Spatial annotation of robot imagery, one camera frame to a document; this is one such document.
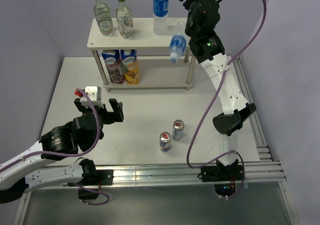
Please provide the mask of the water bottle blue label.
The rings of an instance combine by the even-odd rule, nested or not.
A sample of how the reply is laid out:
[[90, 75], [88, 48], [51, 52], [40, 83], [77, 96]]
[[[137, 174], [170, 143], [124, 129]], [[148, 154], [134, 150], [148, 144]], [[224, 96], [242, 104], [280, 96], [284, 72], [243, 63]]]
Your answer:
[[153, 32], [165, 35], [168, 31], [169, 0], [153, 0]]
[[179, 22], [174, 29], [173, 36], [169, 44], [170, 62], [176, 63], [178, 59], [184, 54], [188, 37], [185, 33], [186, 23]]

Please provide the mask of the glass soda bottle green cap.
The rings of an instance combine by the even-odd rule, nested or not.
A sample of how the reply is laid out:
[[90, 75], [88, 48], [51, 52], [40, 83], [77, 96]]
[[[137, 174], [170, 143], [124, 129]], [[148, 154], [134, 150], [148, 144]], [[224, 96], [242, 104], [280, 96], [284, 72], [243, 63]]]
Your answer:
[[110, 8], [103, 0], [95, 0], [94, 16], [101, 34], [110, 36], [113, 32], [113, 21]]

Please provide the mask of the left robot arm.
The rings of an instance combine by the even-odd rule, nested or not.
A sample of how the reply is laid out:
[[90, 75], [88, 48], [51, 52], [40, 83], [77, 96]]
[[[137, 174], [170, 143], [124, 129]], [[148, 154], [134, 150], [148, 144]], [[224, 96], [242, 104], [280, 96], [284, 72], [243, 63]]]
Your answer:
[[103, 126], [124, 120], [123, 103], [109, 99], [112, 111], [105, 104], [93, 100], [84, 106], [81, 98], [74, 104], [81, 116], [65, 125], [54, 127], [42, 135], [33, 146], [0, 166], [0, 202], [10, 203], [23, 194], [52, 185], [89, 186], [98, 181], [93, 160], [84, 158], [66, 167], [42, 169], [65, 158], [81, 157], [103, 139]]

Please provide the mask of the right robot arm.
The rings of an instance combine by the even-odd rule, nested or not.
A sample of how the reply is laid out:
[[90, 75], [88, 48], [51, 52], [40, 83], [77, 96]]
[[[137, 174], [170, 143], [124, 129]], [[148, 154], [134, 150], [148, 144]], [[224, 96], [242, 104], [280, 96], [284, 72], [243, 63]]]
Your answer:
[[237, 154], [239, 130], [256, 111], [249, 103], [230, 72], [230, 61], [225, 48], [215, 32], [220, 20], [222, 0], [178, 0], [188, 11], [185, 33], [190, 38], [192, 55], [208, 74], [216, 89], [214, 99], [219, 99], [221, 114], [212, 119], [213, 126], [222, 136], [220, 155], [216, 158], [216, 174], [222, 180], [229, 179], [240, 166]]

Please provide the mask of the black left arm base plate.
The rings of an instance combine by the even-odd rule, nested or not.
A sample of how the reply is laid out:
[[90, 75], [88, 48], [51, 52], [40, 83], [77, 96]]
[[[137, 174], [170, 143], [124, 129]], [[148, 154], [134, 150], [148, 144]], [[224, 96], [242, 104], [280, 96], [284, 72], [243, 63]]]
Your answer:
[[94, 173], [85, 173], [82, 180], [75, 183], [81, 186], [110, 186], [113, 184], [113, 178], [112, 169], [102, 169]]

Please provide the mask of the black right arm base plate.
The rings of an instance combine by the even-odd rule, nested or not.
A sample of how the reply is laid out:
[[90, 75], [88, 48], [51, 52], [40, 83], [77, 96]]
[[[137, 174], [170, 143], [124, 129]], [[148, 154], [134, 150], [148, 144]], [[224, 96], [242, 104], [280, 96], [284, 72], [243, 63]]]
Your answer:
[[215, 165], [202, 167], [198, 178], [203, 182], [231, 182], [241, 181], [243, 174], [242, 165], [236, 165], [235, 167]]

